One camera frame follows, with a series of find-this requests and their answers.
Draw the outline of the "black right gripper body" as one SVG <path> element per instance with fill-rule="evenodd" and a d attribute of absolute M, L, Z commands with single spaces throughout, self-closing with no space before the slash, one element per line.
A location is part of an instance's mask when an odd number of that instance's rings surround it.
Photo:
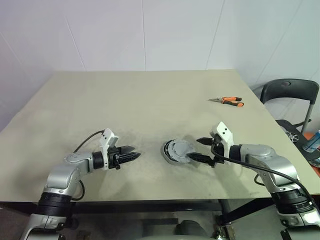
<path fill-rule="evenodd" d="M 225 161 L 218 157 L 216 154 L 220 156 L 224 156 L 224 146 L 222 144 L 222 139 L 219 135 L 215 135 L 212 138 L 212 146 L 211 146 L 211 152 L 213 154 L 213 168 L 217 166 L 217 164 L 224 164 Z"/>

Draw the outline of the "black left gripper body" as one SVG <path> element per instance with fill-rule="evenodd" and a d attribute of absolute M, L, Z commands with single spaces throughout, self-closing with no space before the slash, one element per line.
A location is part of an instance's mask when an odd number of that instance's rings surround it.
<path fill-rule="evenodd" d="M 119 160 L 121 155 L 125 153 L 125 147 L 109 147 L 108 148 L 108 168 L 119 170 L 121 168 Z"/>

